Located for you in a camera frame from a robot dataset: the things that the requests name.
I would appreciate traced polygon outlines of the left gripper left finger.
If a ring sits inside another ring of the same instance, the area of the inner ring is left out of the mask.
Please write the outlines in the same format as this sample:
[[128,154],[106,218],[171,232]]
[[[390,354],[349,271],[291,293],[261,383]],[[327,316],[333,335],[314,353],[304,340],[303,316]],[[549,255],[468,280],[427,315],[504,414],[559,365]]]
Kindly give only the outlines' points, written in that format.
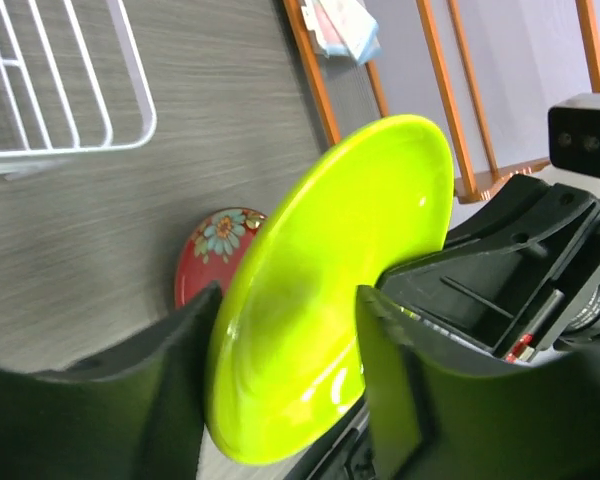
[[65,370],[0,368],[0,479],[193,479],[222,300],[189,303]]

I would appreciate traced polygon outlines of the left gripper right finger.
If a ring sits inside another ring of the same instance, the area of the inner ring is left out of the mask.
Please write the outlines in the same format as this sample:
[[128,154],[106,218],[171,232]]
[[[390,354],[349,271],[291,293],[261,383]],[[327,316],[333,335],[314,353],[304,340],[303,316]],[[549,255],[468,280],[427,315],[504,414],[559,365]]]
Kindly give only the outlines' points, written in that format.
[[505,363],[369,286],[355,317],[379,478],[600,479],[600,347]]

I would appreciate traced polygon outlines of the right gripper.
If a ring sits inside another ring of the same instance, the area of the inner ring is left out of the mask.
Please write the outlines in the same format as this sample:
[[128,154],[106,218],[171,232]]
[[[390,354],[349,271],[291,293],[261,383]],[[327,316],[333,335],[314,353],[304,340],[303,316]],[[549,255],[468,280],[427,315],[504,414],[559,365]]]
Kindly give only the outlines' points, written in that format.
[[388,269],[377,288],[508,361],[600,337],[600,199],[516,175],[446,248]]

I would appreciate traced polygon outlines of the lime green plate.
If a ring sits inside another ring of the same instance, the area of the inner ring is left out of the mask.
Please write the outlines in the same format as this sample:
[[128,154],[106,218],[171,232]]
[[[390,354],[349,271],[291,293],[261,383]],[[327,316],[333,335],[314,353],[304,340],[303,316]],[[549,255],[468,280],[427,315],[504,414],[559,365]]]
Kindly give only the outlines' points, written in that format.
[[374,121],[324,153],[244,253],[217,314],[204,414],[215,446],[250,466],[306,449],[362,397],[361,285],[440,250],[453,156],[431,120]]

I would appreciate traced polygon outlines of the red floral plate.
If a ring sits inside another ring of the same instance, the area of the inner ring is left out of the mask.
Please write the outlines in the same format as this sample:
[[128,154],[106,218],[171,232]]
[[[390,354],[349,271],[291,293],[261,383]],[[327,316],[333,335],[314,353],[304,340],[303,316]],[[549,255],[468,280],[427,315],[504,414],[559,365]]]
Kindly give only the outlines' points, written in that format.
[[204,218],[185,242],[176,265],[175,307],[186,305],[212,282],[225,294],[266,219],[246,207],[221,209]]

